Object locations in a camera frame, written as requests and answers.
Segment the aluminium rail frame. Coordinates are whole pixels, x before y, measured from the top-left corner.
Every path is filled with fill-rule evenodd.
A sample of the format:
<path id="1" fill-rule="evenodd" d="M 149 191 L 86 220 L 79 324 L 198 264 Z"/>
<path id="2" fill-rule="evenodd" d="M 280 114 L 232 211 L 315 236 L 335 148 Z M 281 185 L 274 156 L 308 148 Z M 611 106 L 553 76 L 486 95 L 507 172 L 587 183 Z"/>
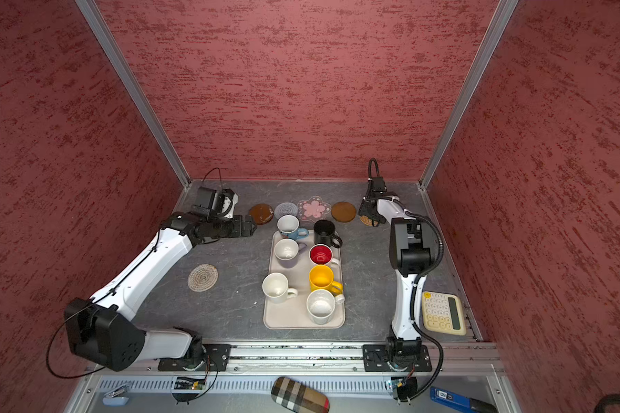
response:
<path id="1" fill-rule="evenodd" d="M 129 368 L 104 370 L 82 378 L 65 411 L 87 412 L 101 397 L 121 385 L 129 384 L 129 397 L 138 393 L 181 394 L 182 378 L 203 380 L 198 395 L 265 394 L 278 377 L 287 376 L 329 398 L 356 397 L 390 400 L 395 394 L 395 378 L 410 373 L 366 372 L 363 366 L 364 342 L 245 342 L 232 346 L 224 372 L 160 372 L 158 362 L 139 361 Z M 423 385 L 434 372 L 435 386 L 445 388 L 451 377 L 474 379 L 484 385 L 483 396 L 491 399 L 500 412 L 521 410 L 508 379 L 497 346 L 493 342 L 425 343 L 432 371 L 415 373 Z"/>

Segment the yellow mug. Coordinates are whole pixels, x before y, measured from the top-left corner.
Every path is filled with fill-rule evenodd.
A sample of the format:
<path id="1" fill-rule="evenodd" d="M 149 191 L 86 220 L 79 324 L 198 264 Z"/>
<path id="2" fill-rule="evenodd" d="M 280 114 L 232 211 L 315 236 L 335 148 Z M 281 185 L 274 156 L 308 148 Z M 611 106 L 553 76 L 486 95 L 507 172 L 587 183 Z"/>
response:
<path id="1" fill-rule="evenodd" d="M 344 292 L 343 285 L 335 280 L 333 270 L 327 265 L 314 266 L 308 274 L 308 280 L 312 291 L 327 290 L 334 295 Z"/>

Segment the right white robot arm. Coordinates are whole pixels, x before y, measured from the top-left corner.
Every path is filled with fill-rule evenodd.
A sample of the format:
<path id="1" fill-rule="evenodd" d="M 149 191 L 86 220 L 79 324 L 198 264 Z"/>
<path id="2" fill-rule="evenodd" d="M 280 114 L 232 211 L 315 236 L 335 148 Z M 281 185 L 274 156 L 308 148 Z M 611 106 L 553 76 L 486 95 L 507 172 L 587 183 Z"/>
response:
<path id="1" fill-rule="evenodd" d="M 395 362 L 421 354 L 420 295 L 427 275 L 444 256 L 444 241 L 437 227 L 412 212 L 392 192 L 370 191 L 359 215 L 374 226 L 390 225 L 389 261 L 396 275 L 396 305 L 387 338 L 389 358 Z"/>

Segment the white mug front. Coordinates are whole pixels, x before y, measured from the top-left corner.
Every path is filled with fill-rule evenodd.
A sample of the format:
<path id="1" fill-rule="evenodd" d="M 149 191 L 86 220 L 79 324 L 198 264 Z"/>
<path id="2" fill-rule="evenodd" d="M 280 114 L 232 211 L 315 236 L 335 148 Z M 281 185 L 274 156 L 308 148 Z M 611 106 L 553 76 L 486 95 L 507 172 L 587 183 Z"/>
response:
<path id="1" fill-rule="evenodd" d="M 307 298 L 308 316 L 316 325 L 326 325 L 331 321 L 338 305 L 344 302 L 344 294 L 334 295 L 325 289 L 315 290 Z"/>

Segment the pink flower coaster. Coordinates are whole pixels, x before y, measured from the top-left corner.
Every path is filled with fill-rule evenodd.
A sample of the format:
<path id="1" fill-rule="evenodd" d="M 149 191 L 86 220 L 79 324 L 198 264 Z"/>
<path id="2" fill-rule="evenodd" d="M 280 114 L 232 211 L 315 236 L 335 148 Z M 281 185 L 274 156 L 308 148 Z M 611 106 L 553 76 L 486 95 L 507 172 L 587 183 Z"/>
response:
<path id="1" fill-rule="evenodd" d="M 297 218 L 303 223 L 325 220 L 332 210 L 332 206 L 323 201 L 320 196 L 313 196 L 299 201 L 297 208 Z"/>

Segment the grey round coaster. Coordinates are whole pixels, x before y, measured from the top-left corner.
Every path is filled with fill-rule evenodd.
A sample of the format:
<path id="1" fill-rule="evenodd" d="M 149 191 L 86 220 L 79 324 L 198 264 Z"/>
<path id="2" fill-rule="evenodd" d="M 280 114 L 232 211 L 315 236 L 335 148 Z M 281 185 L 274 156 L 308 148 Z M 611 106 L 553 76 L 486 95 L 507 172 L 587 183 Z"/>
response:
<path id="1" fill-rule="evenodd" d="M 281 218 L 288 215 L 298 215 L 298 206 L 296 204 L 286 201 L 278 204 L 274 209 L 274 217 L 277 220 L 280 220 Z"/>

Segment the red interior mug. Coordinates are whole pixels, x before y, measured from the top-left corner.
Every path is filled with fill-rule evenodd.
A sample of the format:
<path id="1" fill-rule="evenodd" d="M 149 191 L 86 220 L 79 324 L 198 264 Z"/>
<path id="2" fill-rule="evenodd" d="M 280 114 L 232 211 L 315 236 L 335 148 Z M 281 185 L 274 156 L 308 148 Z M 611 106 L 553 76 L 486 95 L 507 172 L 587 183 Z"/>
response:
<path id="1" fill-rule="evenodd" d="M 339 258 L 336 258 L 332 249 L 325 244 L 315 244 L 309 251 L 309 258 L 314 265 L 336 267 L 341 265 Z"/>

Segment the white mug left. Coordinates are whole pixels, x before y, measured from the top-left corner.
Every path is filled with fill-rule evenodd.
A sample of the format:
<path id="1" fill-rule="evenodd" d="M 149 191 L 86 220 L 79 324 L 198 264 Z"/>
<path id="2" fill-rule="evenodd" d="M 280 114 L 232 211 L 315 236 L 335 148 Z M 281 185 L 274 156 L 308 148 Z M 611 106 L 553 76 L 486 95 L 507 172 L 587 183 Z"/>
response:
<path id="1" fill-rule="evenodd" d="M 282 304 L 298 296 L 298 290 L 289 286 L 288 278 L 281 273 L 271 273 L 262 283 L 263 293 L 272 304 Z"/>

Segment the brown wooden coaster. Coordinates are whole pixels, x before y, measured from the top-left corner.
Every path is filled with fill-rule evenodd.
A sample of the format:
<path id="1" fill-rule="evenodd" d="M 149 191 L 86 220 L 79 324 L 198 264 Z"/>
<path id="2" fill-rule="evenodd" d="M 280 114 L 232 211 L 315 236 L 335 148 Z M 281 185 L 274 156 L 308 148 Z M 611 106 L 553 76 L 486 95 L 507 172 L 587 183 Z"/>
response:
<path id="1" fill-rule="evenodd" d="M 357 216 L 356 208 L 347 201 L 340 201 L 332 205 L 332 218 L 337 222 L 348 223 Z"/>

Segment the small stapler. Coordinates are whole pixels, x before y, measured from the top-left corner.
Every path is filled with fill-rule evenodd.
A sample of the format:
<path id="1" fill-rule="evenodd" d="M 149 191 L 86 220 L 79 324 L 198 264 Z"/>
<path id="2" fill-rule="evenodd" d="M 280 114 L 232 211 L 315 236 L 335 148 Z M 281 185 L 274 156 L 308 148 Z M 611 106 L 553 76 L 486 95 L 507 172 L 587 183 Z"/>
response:
<path id="1" fill-rule="evenodd" d="M 125 406 L 129 401 L 129 396 L 128 396 L 129 390 L 130 390 L 130 385 L 125 384 L 109 392 L 106 392 L 102 398 L 103 405 L 108 406 L 108 407 Z"/>

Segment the blue tool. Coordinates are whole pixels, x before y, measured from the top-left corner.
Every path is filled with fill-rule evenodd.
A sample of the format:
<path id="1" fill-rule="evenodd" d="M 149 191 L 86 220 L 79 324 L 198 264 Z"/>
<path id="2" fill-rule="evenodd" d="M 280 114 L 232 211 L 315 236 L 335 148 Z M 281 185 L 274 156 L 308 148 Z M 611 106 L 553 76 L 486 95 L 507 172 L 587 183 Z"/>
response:
<path id="1" fill-rule="evenodd" d="M 433 386 L 430 389 L 433 402 L 462 413 L 498 413 L 495 405 L 479 399 L 467 398 Z"/>

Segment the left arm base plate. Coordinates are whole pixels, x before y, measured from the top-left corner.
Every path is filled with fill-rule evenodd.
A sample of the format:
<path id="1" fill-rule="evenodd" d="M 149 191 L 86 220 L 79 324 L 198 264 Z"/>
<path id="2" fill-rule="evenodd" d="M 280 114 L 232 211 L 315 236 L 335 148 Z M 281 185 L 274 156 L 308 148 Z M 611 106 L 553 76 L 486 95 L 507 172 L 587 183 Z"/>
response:
<path id="1" fill-rule="evenodd" d="M 227 369 L 231 349 L 232 346 L 230 344 L 193 342 L 183 357 L 160 359 L 158 371 L 182 373 L 224 372 Z"/>

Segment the dark glossy brown coaster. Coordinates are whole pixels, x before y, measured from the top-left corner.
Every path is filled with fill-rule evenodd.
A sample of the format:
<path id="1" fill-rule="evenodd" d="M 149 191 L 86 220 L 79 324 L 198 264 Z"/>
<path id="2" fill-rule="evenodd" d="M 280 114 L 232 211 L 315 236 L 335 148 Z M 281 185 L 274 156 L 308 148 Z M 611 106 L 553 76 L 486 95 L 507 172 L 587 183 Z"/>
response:
<path id="1" fill-rule="evenodd" d="M 256 225 L 265 225 L 274 218 L 274 211 L 269 204 L 260 203 L 249 210 L 249 215 Z"/>

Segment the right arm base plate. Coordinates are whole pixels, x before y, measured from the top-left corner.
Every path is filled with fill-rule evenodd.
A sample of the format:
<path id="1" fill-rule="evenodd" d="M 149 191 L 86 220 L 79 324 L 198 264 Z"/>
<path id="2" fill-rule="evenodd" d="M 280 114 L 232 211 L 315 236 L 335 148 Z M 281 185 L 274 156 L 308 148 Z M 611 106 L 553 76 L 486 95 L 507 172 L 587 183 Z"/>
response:
<path id="1" fill-rule="evenodd" d="M 402 345 L 401 349 L 389 349 L 386 344 L 362 346 L 363 366 L 366 372 L 429 373 L 432 361 L 428 348 L 421 343 Z"/>

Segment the lavender mug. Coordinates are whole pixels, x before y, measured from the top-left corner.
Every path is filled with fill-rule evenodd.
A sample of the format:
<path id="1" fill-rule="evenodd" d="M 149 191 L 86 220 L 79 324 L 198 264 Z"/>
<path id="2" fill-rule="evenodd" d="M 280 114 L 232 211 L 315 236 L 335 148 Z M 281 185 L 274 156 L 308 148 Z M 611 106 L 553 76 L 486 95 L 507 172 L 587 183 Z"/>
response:
<path id="1" fill-rule="evenodd" d="M 278 267 L 293 268 L 307 247 L 306 244 L 299 244 L 294 239 L 281 239 L 273 247 L 273 263 Z"/>

